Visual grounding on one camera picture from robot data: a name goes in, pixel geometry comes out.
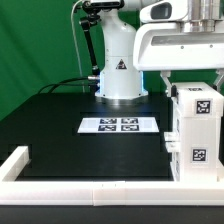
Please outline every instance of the white robot body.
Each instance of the white robot body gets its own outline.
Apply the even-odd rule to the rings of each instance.
[[[133,66],[136,30],[118,18],[117,10],[102,12],[105,68],[100,73],[98,101],[134,100],[146,96],[142,72]]]

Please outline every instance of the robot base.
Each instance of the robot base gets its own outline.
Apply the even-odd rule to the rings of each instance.
[[[96,96],[96,102],[105,103],[109,105],[135,105],[139,103],[147,103],[148,102],[148,94],[142,95],[133,99],[109,99],[105,97]]]

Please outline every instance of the green backdrop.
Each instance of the green backdrop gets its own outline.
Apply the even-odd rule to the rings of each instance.
[[[73,0],[1,0],[0,1],[0,119],[18,107],[44,85],[78,77],[70,14]],[[74,16],[82,59],[83,74],[91,72],[83,32]],[[139,26],[138,12],[120,13],[134,27]],[[104,66],[104,44],[100,25],[91,34],[100,68]],[[172,73],[172,81],[212,83],[215,71]],[[159,72],[147,72],[145,88],[164,91]],[[62,87],[58,91],[82,91]]]

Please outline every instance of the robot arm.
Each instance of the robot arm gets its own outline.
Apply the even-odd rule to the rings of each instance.
[[[83,1],[82,9],[87,16],[80,24],[84,30],[92,61],[94,75],[99,75],[98,101],[120,104],[144,98],[142,73],[133,66],[133,46],[136,30],[121,21],[118,9],[135,11],[157,0],[89,0]],[[91,26],[101,22],[105,42],[105,67],[99,71],[89,34]]]

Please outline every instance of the warning label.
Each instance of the warning label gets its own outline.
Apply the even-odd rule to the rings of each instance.
[[[119,64],[117,65],[116,69],[127,69],[124,61],[121,59]]]

